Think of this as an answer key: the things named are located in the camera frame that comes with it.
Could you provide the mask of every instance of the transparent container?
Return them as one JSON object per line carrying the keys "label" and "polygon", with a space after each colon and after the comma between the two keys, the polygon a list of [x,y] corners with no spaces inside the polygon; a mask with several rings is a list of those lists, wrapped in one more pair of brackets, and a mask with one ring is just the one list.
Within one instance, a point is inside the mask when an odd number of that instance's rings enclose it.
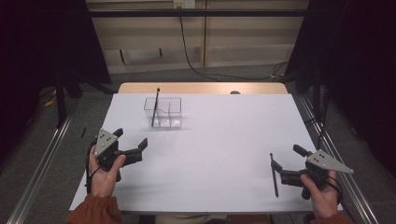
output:
{"label": "transparent container", "polygon": [[181,98],[158,98],[157,109],[154,112],[155,97],[146,99],[145,113],[148,126],[153,128],[181,127]]}

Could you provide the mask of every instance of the hand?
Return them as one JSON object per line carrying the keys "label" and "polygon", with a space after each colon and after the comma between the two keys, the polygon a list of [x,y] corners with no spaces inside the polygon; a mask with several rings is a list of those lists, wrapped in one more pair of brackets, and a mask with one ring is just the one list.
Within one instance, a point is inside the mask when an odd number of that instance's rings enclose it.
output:
{"label": "hand", "polygon": [[[335,171],[329,171],[329,176],[335,178]],[[324,186],[321,190],[315,185],[314,181],[308,175],[301,175],[301,180],[311,192],[311,203],[314,214],[317,219],[331,217],[338,213],[337,210],[337,191],[329,185]],[[328,181],[336,186],[333,179]]]}
{"label": "hand", "polygon": [[[91,148],[90,153],[90,174],[100,166],[95,158],[96,146]],[[92,195],[98,197],[110,197],[116,187],[117,172],[125,162],[125,155],[119,155],[114,161],[111,169],[106,172],[99,168],[92,177]]]}

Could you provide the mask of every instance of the pen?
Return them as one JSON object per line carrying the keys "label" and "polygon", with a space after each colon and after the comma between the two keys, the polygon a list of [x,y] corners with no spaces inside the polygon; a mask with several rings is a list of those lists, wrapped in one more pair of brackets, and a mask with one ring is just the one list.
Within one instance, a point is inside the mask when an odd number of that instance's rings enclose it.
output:
{"label": "pen", "polygon": [[273,162],[274,162],[272,153],[270,153],[270,156],[271,156],[271,169],[273,170],[273,179],[274,179],[275,196],[278,197],[279,195],[278,195],[278,192],[277,192],[277,183],[276,183],[276,177],[275,177],[275,170],[274,170],[274,167],[272,166],[272,164],[273,164]]}
{"label": "pen", "polygon": [[155,96],[154,111],[152,111],[151,127],[154,126],[155,111],[157,110],[157,105],[158,105],[158,94],[159,94],[159,93],[160,93],[160,88],[157,88],[157,95]]}

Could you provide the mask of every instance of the orange sleeve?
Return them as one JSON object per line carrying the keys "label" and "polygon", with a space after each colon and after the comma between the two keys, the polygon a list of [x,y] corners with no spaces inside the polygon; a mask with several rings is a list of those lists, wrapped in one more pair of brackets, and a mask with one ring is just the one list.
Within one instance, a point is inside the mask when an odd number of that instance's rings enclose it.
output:
{"label": "orange sleeve", "polygon": [[79,223],[122,223],[121,211],[116,197],[94,197],[88,194],[83,203],[67,218],[69,224]]}
{"label": "orange sleeve", "polygon": [[354,224],[349,218],[344,216],[342,213],[337,213],[328,218],[315,219],[311,221],[311,224]]}

